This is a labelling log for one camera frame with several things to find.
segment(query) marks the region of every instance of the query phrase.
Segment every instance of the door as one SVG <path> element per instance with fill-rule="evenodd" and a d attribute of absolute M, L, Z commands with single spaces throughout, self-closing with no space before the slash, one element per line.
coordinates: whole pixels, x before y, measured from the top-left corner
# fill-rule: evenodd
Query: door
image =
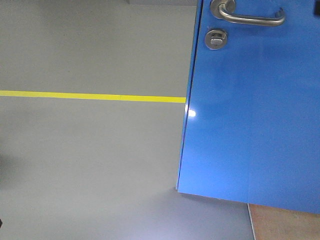
<path fill-rule="evenodd" d="M 198 2 L 177 189 L 320 214 L 320 3 L 235 1 Z"/>

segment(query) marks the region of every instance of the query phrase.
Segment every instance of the thumbturn lock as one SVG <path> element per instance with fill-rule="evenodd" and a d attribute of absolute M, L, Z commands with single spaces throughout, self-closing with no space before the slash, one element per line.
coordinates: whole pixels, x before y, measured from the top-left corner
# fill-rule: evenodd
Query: thumbturn lock
<path fill-rule="evenodd" d="M 228 34 L 222 29 L 213 29 L 205 35 L 205 45 L 212 50 L 223 48 L 227 44 Z"/>

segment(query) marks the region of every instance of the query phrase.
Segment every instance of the door handle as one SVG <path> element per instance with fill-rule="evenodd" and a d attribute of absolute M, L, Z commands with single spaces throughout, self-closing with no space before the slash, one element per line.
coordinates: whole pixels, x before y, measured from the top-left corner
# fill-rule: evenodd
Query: door handle
<path fill-rule="evenodd" d="M 210 4 L 212 14 L 217 19 L 224 19 L 234 24 L 248 24 L 265 27 L 277 27 L 283 24 L 286 20 L 285 11 L 280 8 L 275 13 L 275 17 L 262 17 L 262 16 L 247 16 L 238 15 L 233 12 L 236 9 L 235 0 L 212 0 Z"/>

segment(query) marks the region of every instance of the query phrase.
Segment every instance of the epoxy floor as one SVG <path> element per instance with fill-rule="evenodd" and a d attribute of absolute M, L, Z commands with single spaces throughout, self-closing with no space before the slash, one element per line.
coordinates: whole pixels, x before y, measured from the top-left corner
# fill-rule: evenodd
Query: epoxy floor
<path fill-rule="evenodd" d="M 0 9 L 1 90 L 185 96 L 194 7 Z M 175 191 L 184 108 L 0 97 L 0 239 L 252 240 L 245 204 Z"/>

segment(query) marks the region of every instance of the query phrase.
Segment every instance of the yellow floor marking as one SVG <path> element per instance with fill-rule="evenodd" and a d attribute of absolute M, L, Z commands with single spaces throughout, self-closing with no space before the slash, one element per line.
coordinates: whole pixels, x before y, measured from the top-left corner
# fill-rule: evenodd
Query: yellow floor marking
<path fill-rule="evenodd" d="M 0 97 L 29 97 L 29 98 L 58 98 L 58 99 L 92 99 L 115 100 L 132 102 L 158 102 L 158 103 L 185 103 L 185 97 L 178 96 L 141 96 L 141 95 L 116 95 L 95 93 L 65 93 L 45 91 L 9 91 L 0 90 Z"/>

